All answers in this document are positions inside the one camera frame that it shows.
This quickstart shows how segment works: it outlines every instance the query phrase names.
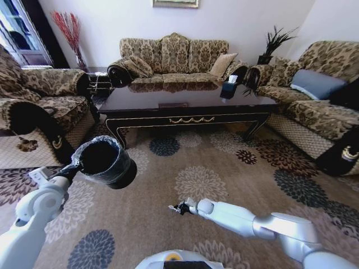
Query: table leg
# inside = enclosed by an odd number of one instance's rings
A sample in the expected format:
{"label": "table leg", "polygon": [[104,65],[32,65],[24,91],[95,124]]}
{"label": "table leg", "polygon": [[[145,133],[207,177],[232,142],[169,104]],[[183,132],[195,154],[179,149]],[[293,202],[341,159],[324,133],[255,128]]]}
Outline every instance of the table leg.
{"label": "table leg", "polygon": [[121,128],[117,128],[116,129],[116,134],[118,136],[117,140],[118,142],[121,144],[121,146],[126,149],[127,148],[127,142],[126,142],[126,136],[124,136],[122,133],[121,133]]}
{"label": "table leg", "polygon": [[121,128],[113,124],[111,121],[106,119],[107,129],[111,132],[112,135],[117,139],[120,145],[125,149],[127,147],[126,137],[121,133]]}
{"label": "table leg", "polygon": [[258,129],[269,119],[270,113],[261,115],[257,121],[253,122],[248,128],[247,132],[243,135],[245,141],[250,140]]}

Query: potted plant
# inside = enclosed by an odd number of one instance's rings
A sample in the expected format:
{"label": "potted plant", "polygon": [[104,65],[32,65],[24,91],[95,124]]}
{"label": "potted plant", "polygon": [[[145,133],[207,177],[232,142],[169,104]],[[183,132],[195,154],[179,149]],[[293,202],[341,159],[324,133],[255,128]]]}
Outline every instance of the potted plant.
{"label": "potted plant", "polygon": [[268,64],[273,56],[271,54],[279,48],[279,46],[290,39],[295,38],[296,36],[290,36],[298,28],[295,28],[286,33],[282,33],[283,28],[277,30],[277,27],[274,25],[274,33],[267,33],[266,41],[267,41],[267,50],[263,55],[260,55],[258,58],[257,64]]}

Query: red dried branches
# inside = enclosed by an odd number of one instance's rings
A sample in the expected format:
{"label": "red dried branches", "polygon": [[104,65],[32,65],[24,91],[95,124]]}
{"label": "red dried branches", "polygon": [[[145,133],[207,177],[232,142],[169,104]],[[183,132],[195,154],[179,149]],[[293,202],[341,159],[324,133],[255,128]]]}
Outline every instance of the red dried branches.
{"label": "red dried branches", "polygon": [[80,39],[80,22],[79,18],[74,14],[61,13],[57,11],[51,12],[51,16],[56,25],[60,28],[65,36],[71,49],[76,55],[80,54],[79,39]]}

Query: vase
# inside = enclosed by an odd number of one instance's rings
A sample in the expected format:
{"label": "vase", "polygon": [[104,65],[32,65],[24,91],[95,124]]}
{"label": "vase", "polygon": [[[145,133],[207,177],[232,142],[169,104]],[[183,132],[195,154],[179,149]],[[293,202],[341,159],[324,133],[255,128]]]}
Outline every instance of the vase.
{"label": "vase", "polygon": [[87,66],[86,66],[86,63],[84,61],[84,59],[82,58],[82,55],[81,55],[81,52],[79,49],[77,49],[75,52],[75,56],[76,56],[76,63],[77,63],[77,66],[79,67],[79,69],[82,69],[84,71],[87,70]]}
{"label": "vase", "polygon": [[270,60],[273,58],[273,56],[267,56],[267,55],[260,55],[258,57],[257,64],[269,64]]}

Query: throw pillow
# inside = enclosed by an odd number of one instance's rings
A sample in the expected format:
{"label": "throw pillow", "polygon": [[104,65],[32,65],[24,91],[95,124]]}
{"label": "throw pillow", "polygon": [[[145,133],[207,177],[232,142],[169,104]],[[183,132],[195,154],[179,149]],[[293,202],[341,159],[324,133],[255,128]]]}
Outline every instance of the throw pillow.
{"label": "throw pillow", "polygon": [[23,99],[37,102],[41,99],[41,96],[22,87],[17,82],[17,77],[14,72],[0,68],[0,98]]}
{"label": "throw pillow", "polygon": [[359,111],[359,78],[333,92],[329,96],[330,103]]}
{"label": "throw pillow", "polygon": [[153,76],[153,70],[144,60],[137,56],[129,56],[123,65],[134,77],[146,78]]}
{"label": "throw pillow", "polygon": [[293,77],[291,88],[298,90],[314,100],[326,100],[329,95],[347,83],[311,70],[299,70]]}
{"label": "throw pillow", "polygon": [[299,69],[301,69],[301,65],[298,62],[277,57],[273,73],[266,86],[289,87],[294,74]]}
{"label": "throw pillow", "polygon": [[236,58],[237,55],[238,53],[221,54],[215,61],[209,73],[217,77],[222,77],[225,71],[227,70],[228,66],[233,62],[233,60]]}

